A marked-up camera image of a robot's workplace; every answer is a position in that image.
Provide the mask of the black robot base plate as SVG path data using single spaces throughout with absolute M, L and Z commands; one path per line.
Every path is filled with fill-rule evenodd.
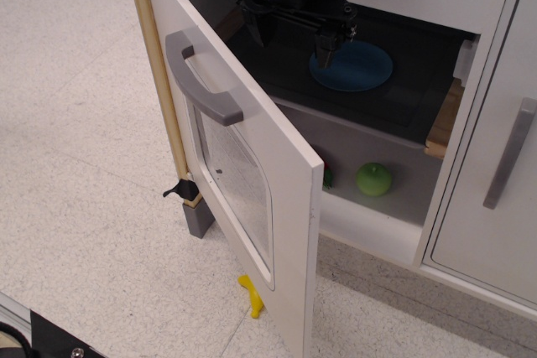
M 102 358 L 105 357 L 86 342 L 30 311 L 31 345 L 35 357 Z

